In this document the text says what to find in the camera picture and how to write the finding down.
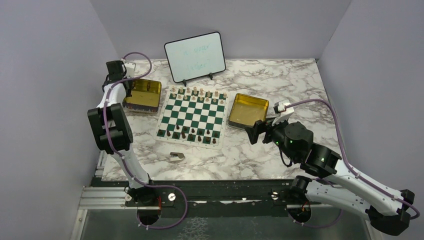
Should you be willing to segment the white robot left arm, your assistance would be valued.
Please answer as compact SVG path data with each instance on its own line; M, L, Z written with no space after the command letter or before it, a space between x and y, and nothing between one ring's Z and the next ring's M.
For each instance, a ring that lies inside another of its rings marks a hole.
M123 101L131 93L133 78L127 77L122 60L106 63L108 74L102 85L103 96L97 107L87 111L87 117L99 150L112 156L128 180L127 194L134 201L152 205L157 191L150 185L149 174L142 168L133 148L133 133L123 109Z

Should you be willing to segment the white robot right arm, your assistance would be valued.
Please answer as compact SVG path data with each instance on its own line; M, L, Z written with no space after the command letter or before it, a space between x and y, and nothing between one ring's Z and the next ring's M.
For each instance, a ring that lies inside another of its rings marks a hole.
M300 122L286 120L275 125L272 119L258 120L244 129L252 145L260 134L263 143L274 143L291 163L299 164L307 174L296 176L285 194L292 202L318 202L355 213L382 233L398 236L409 227L412 217L407 210L415 195L408 189L395 190L354 174L342 157L330 148L315 143L314 133Z

